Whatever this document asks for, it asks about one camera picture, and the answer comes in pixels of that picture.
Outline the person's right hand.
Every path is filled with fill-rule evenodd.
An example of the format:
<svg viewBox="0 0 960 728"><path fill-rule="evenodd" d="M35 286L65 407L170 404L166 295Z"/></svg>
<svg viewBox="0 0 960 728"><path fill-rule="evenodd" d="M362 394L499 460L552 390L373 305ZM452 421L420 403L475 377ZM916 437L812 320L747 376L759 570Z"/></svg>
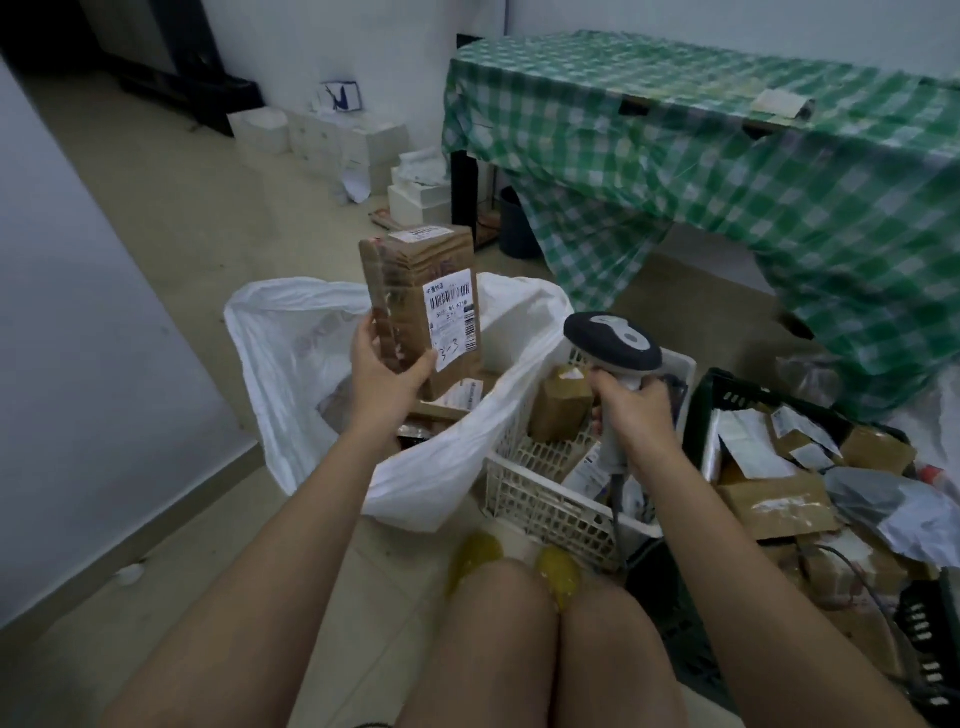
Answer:
<svg viewBox="0 0 960 728"><path fill-rule="evenodd" d="M669 390L656 374L642 380L629 435L618 435L631 473L653 489L683 471L686 457L676 436Z"/></svg>

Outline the person's left hand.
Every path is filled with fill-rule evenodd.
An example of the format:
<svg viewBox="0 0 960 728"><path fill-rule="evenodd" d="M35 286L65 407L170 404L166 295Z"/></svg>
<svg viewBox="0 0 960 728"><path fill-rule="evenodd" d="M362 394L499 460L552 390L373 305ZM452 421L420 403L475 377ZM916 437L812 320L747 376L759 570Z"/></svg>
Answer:
<svg viewBox="0 0 960 728"><path fill-rule="evenodd" d="M377 441L395 435L419 399L402 391L399 373L380 360L378 346L374 312L367 310L351 346L353 396L347 430Z"/></svg>

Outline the grey white barcode scanner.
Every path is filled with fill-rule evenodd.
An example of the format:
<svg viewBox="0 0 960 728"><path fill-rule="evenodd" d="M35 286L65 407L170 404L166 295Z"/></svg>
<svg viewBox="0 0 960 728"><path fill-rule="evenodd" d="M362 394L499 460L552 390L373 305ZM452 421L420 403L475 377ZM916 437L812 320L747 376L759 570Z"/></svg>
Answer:
<svg viewBox="0 0 960 728"><path fill-rule="evenodd" d="M591 367L607 372L630 391L640 390L643 379L664 363L662 349L641 328L611 313L574 313L565 319L563 334ZM613 479L623 481L629 473L627 453L608 411L603 403L598 465Z"/></svg>

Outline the brown cardboard parcel with label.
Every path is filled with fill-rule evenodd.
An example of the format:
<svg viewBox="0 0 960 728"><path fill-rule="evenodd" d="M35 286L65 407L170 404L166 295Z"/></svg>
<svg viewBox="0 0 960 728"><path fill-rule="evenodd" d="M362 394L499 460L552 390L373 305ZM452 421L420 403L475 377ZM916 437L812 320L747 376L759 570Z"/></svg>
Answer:
<svg viewBox="0 0 960 728"><path fill-rule="evenodd" d="M421 400L441 399L482 368L474 234L467 226L426 224L358 243L380 356L403 373L428 351L434 369Z"/></svg>

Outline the person's right forearm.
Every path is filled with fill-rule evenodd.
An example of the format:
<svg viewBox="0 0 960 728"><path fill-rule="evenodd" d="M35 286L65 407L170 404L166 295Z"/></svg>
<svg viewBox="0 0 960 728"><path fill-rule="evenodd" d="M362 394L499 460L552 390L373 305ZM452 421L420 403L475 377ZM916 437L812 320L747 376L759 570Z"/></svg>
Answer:
<svg viewBox="0 0 960 728"><path fill-rule="evenodd" d="M671 435L626 449L746 728L928 728L749 538Z"/></svg>

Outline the white labelled parcel in crate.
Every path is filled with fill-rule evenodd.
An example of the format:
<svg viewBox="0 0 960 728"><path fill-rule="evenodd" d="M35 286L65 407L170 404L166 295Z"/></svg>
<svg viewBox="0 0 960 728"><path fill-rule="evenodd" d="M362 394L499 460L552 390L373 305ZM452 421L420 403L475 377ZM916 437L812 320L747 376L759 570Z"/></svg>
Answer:
<svg viewBox="0 0 960 728"><path fill-rule="evenodd" d="M585 450L582 457L565 472L559 484L566 490L590 501L610 506L612 476L604 467L601 467L600 451L601 443L599 442ZM642 521L645 506L646 498L641 484L633 476L628 476L623 484L623 512L630 518Z"/></svg>

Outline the white plastic crate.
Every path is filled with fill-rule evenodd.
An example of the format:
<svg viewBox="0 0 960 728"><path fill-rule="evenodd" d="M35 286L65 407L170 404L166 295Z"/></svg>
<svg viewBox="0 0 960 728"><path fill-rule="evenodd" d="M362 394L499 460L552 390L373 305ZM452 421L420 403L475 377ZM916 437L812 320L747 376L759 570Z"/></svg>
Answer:
<svg viewBox="0 0 960 728"><path fill-rule="evenodd" d="M645 496L632 515L618 516L616 530L607 504L563 484L561 476L579 466L596 440L585 420L571 441L533 441L529 421L540 387L535 383L526 394L486 458L484 511L536 543L559 547L598 572L616 573L622 568L616 536L630 557L663 539L655 506Z"/></svg>

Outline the large white plastic bag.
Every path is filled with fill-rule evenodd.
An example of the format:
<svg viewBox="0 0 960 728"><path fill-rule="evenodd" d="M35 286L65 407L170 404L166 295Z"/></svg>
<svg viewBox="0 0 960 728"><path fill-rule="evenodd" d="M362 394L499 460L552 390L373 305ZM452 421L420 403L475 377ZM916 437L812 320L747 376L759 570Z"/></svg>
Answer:
<svg viewBox="0 0 960 728"><path fill-rule="evenodd" d="M563 326L574 309L559 286L480 273L477 289L484 365L498 380L449 429L376 467L364 516L410 532L438 531L542 378L570 358ZM324 413L351 377L354 332L370 307L364 284L303 276L251 283L225 306L266 465L288 497L339 437Z"/></svg>

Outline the black plastic crate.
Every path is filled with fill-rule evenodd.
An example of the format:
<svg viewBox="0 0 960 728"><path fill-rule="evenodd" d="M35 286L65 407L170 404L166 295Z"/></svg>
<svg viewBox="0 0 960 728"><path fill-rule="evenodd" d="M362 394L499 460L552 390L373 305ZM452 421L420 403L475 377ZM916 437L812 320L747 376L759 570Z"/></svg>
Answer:
<svg viewBox="0 0 960 728"><path fill-rule="evenodd" d="M708 445L712 418L722 410L787 405L822 426L835 440L854 424L832 409L772 392L726 370L710 369L692 394L683 450L697 466L714 448ZM737 714L714 658L702 620L677 564L663 540L649 540L635 555L627 590L647 612L661 637L681 685L720 708ZM945 571L905 589L894 612L898 628L915 650L920 675L929 686L915 706L933 728L960 728L960 617L954 587Z"/></svg>

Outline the white padded envelope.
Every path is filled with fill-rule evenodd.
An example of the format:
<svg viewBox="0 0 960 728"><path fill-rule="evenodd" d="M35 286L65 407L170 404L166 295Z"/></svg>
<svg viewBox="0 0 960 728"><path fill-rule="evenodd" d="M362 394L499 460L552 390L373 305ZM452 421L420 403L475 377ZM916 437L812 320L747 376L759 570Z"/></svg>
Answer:
<svg viewBox="0 0 960 728"><path fill-rule="evenodd" d="M719 438L747 480L788 479L800 472L777 454L768 423L769 416L753 408L719 413Z"/></svg>

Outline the dark waste bin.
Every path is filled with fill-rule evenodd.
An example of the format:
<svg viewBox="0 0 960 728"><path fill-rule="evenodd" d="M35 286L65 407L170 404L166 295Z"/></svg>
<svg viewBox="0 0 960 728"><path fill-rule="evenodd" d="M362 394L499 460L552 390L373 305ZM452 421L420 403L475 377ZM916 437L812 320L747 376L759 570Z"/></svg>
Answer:
<svg viewBox="0 0 960 728"><path fill-rule="evenodd" d="M518 261L535 261L543 256L541 246L522 208L517 191L504 187L499 195L499 249L506 257Z"/></svg>

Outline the green checkered tablecloth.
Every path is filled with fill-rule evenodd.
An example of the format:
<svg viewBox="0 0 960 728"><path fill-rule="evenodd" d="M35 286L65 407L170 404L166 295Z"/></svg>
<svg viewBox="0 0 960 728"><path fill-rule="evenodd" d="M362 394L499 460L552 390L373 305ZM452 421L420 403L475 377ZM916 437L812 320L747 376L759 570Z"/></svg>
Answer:
<svg viewBox="0 0 960 728"><path fill-rule="evenodd" d="M766 89L807 121L752 113ZM673 224L745 245L875 420L960 363L960 79L578 30L452 57L443 151L506 172L574 310Z"/></svg>

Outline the person's legs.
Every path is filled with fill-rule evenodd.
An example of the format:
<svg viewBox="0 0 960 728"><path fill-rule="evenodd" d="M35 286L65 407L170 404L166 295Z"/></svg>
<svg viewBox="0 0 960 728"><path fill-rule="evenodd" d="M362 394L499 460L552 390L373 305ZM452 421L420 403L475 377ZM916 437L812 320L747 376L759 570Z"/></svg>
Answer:
<svg viewBox="0 0 960 728"><path fill-rule="evenodd" d="M641 604L600 580L559 610L516 559L452 594L393 728L690 728L666 648Z"/></svg>

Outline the grey plastic mailer bag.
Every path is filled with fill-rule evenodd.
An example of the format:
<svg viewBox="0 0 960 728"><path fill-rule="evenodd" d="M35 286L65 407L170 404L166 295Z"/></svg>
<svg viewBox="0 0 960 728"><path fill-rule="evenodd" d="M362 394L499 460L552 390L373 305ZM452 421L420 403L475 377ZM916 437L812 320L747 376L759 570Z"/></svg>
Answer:
<svg viewBox="0 0 960 728"><path fill-rule="evenodd" d="M960 504L948 495L915 479L856 467L833 467L823 482L842 516L895 554L960 569Z"/></svg>

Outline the dark wooden cabinet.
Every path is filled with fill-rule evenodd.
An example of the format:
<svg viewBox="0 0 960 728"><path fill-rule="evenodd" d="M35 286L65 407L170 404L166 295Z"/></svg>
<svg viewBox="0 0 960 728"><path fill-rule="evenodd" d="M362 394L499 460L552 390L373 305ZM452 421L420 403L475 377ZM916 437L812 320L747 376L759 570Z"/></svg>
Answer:
<svg viewBox="0 0 960 728"><path fill-rule="evenodd" d="M78 0L122 90L189 112L232 138L232 115L263 108L258 84L231 75L203 0Z"/></svg>

